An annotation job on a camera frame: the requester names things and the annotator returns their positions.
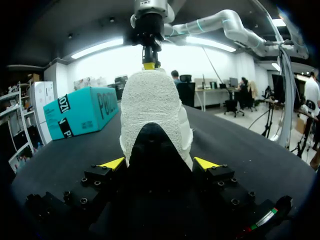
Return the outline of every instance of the floor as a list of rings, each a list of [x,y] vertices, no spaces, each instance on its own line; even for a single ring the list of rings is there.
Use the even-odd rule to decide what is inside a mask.
[[[220,118],[223,118],[225,120],[228,120],[230,122],[233,122],[235,124],[238,124],[244,128],[248,128],[253,121],[255,121],[258,117],[260,117],[263,113],[265,113],[269,109],[268,105],[265,103],[261,103],[257,107],[257,111],[253,110],[251,112],[249,109],[244,110],[244,116],[242,114],[237,114],[236,117],[234,117],[233,112],[227,112],[226,115],[224,114],[225,109],[224,108],[209,108],[206,111],[210,114],[216,115]],[[274,110],[273,112],[273,118],[272,118],[272,126],[270,130],[270,135],[269,139],[271,139],[277,132],[279,128],[279,122],[282,116],[282,110]],[[259,120],[257,120],[250,128],[251,131],[254,131],[258,134],[262,134],[265,130],[265,125],[267,123],[268,119],[268,113],[266,113],[264,116],[262,116]],[[295,127],[296,127],[296,122],[297,122],[297,114],[293,114],[292,118],[292,129],[291,129],[291,138],[290,138],[290,151],[295,149],[297,147],[298,142],[302,138],[302,134],[298,132]],[[306,162],[307,164],[310,163],[311,159],[314,157],[316,154],[316,151],[312,149],[313,142],[312,142],[313,136],[310,136],[307,145],[304,149],[304,152],[302,154],[302,160]]]

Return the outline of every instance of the poster on wall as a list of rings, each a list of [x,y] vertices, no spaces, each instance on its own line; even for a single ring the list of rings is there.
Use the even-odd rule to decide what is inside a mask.
[[[94,78],[86,77],[78,81],[74,81],[74,90],[83,89],[85,87],[103,87],[107,84],[107,81],[104,77]]]

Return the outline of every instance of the white wall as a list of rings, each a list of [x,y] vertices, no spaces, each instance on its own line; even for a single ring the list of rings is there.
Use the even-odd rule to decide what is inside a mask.
[[[256,80],[256,69],[254,58],[246,52],[234,56],[238,81],[245,77],[248,81]]]
[[[262,95],[269,85],[268,72],[265,68],[255,64],[255,85],[258,90],[258,98],[262,99]]]
[[[272,83],[269,73],[254,63],[254,58],[243,52],[233,54],[224,50],[205,48],[213,66],[222,80],[230,77],[241,79],[245,77],[250,81],[255,81],[258,88],[258,95]],[[158,53],[161,67],[170,75],[172,70],[177,70],[180,75],[190,74],[194,78],[202,78],[218,81],[204,50],[198,46],[176,46],[173,44],[163,44],[162,51]],[[56,91],[58,97],[74,91],[74,82],[87,78],[103,77],[106,84],[113,84],[115,78],[123,75],[132,75],[142,69],[142,46],[124,46],[111,50],[106,50],[78,59],[65,66],[57,63],[56,69]],[[217,104],[219,99],[228,96],[208,94],[206,104]],[[195,98],[195,106],[199,106],[199,101]]]
[[[222,80],[237,78],[234,54],[218,49],[206,48],[206,51]],[[192,79],[202,78],[203,74],[205,78],[218,79],[201,47],[163,44],[158,59],[168,75],[172,70],[177,70],[180,75],[192,75]],[[84,57],[67,66],[68,92],[73,92],[74,81],[87,77],[104,77],[107,84],[113,84],[115,77],[130,76],[142,67],[140,45],[106,50]]]
[[[60,98],[69,93],[68,86],[68,66],[56,63],[56,93]]]

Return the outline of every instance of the ceiling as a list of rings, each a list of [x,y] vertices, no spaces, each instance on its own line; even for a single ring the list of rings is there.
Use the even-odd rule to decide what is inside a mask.
[[[263,13],[251,0],[169,0],[176,14],[173,24],[194,21],[224,9],[236,11],[243,25],[266,40],[275,40],[273,30]],[[260,0],[272,18],[278,18],[275,5]],[[46,0],[42,1],[32,24],[19,38],[9,64],[46,66],[88,46],[125,36],[132,28],[130,17],[134,0]],[[286,27],[279,28],[284,39],[290,38]],[[223,30],[201,36],[237,47]]]
[[[277,61],[258,61],[256,62],[260,67],[268,70],[268,71],[276,71],[276,69],[272,66],[272,63],[276,63]],[[307,74],[307,72],[314,72],[315,71],[315,67],[310,66],[310,65],[306,65],[306,64],[302,64],[302,63],[298,63],[298,62],[292,62],[291,63],[291,68],[292,71],[295,74]]]

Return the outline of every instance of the man in white shirt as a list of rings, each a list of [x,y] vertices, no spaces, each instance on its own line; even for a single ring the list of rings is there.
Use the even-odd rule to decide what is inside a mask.
[[[320,119],[320,114],[319,114],[319,107],[320,107],[320,89],[316,80],[316,75],[314,72],[310,73],[310,79],[305,82],[304,85],[304,96],[305,100],[312,101],[315,104],[315,109],[312,110],[309,108],[309,112],[314,114],[315,117]],[[307,121],[306,125],[311,125],[312,119],[308,118],[309,121]],[[319,122],[316,123],[316,130],[314,134],[314,146],[313,150],[318,149],[318,143],[320,141],[320,124]]]

